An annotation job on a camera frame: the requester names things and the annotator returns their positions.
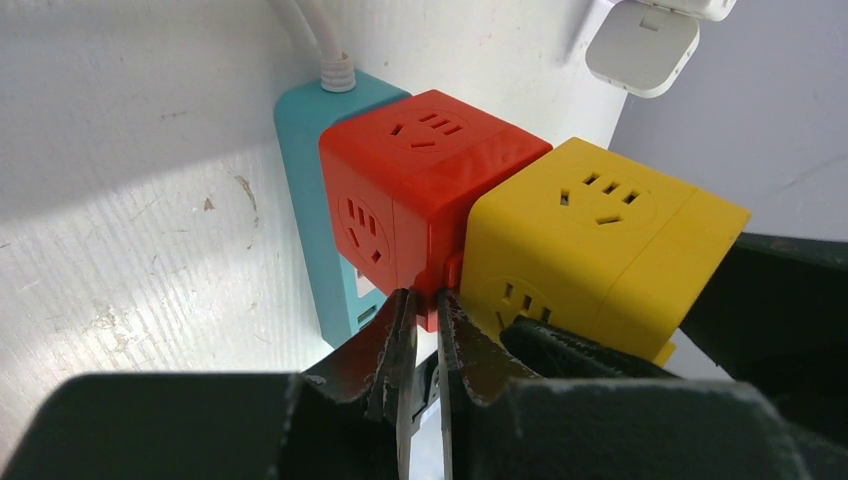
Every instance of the cable strain relief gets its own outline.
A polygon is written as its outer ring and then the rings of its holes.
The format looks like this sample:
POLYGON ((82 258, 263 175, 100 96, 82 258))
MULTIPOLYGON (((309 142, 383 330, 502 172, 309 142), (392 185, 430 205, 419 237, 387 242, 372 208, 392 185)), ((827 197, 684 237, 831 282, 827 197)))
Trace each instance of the cable strain relief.
POLYGON ((356 75, 353 59, 342 52, 341 60, 321 60, 321 88, 328 92, 342 93, 353 90, 356 75))

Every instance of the white power cord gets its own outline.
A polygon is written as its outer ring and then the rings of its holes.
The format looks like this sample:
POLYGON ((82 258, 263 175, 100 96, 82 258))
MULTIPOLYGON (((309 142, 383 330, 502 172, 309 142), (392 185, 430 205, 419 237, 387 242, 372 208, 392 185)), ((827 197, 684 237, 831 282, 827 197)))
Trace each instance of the white power cord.
POLYGON ((315 0, 294 0, 321 51, 321 88, 341 93, 353 90, 356 76, 353 60, 339 46, 336 34, 324 11, 315 0))

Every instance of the yellow plug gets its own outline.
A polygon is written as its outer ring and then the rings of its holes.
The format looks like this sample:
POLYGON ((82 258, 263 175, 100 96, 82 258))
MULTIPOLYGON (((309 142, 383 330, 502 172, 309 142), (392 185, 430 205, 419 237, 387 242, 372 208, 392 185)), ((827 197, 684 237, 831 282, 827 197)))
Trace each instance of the yellow plug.
POLYGON ((460 299, 495 339, 521 314, 663 365, 750 216, 573 138, 474 204, 460 299))

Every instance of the white wooden surface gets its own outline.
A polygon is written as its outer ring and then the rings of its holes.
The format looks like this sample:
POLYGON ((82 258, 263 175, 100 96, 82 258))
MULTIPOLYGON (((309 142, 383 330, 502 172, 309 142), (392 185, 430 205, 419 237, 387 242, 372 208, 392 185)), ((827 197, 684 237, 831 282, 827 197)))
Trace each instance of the white wooden surface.
MULTIPOLYGON (((607 2, 328 2, 358 65, 556 143, 624 93, 583 51, 607 2)), ((60 382, 292 370, 321 340, 272 107, 316 74, 265 1, 0 6, 0 465, 60 382)))

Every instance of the open case lid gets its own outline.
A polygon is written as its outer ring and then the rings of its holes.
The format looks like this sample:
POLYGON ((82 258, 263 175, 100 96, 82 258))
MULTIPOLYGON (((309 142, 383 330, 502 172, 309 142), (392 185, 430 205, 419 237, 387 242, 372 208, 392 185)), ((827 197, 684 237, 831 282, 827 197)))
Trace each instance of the open case lid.
POLYGON ((664 0, 616 4, 586 50, 595 77, 653 98, 671 87, 700 39, 698 18, 724 19, 736 0, 664 0))

